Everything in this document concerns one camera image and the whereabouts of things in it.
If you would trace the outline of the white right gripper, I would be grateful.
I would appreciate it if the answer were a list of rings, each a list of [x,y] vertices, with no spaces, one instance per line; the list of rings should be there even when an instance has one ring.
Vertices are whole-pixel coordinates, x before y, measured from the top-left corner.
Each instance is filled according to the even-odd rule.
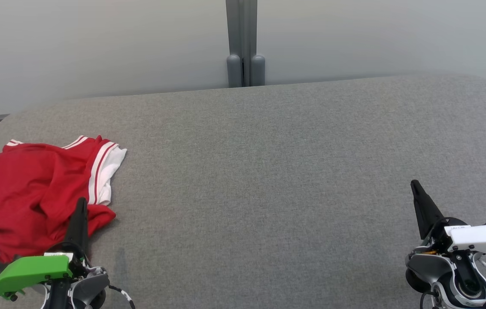
[[[486,254],[486,224],[471,226],[453,217],[444,218],[418,180],[412,180],[410,188],[423,248],[439,255],[454,252]]]

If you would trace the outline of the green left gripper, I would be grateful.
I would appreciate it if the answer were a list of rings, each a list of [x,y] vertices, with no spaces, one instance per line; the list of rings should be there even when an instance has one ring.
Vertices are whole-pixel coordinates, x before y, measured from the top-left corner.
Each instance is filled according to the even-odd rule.
[[[40,283],[83,276],[89,265],[88,243],[88,202],[81,197],[70,217],[63,242],[41,256],[20,257],[0,272],[0,296],[8,298]]]

